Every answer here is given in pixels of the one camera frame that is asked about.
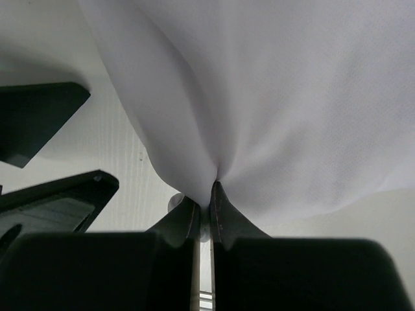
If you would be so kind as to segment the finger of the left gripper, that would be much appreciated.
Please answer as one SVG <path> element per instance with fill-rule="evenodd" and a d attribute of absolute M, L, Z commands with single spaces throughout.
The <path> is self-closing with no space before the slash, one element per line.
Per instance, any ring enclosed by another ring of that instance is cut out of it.
<path fill-rule="evenodd" d="M 29 233 L 85 232 L 119 190 L 95 170 L 1 195 L 1 245 Z"/>
<path fill-rule="evenodd" d="M 74 82 L 1 88 L 1 161 L 24 168 L 90 98 Z"/>

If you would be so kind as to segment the white t shirt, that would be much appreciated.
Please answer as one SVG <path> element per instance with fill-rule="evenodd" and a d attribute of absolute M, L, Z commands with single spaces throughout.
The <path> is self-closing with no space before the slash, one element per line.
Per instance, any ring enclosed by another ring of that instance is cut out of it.
<path fill-rule="evenodd" d="M 414 186 L 413 1 L 81 1 L 148 157 L 256 222 Z"/>

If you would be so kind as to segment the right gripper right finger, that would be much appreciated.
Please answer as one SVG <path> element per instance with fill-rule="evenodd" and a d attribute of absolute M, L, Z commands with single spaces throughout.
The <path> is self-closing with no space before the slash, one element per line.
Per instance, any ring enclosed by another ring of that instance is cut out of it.
<path fill-rule="evenodd" d="M 211 239 L 226 251 L 238 239 L 270 238 L 231 204 L 219 181 L 212 186 L 209 215 Z"/>

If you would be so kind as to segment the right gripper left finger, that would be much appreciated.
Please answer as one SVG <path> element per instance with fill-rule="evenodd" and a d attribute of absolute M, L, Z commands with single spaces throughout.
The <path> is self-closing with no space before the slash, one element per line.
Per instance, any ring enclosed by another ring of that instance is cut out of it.
<path fill-rule="evenodd" d="M 200 230 L 200 206 L 184 194 L 175 194 L 168 213 L 146 230 L 155 233 L 169 246 L 180 248 L 187 240 L 197 240 Z"/>

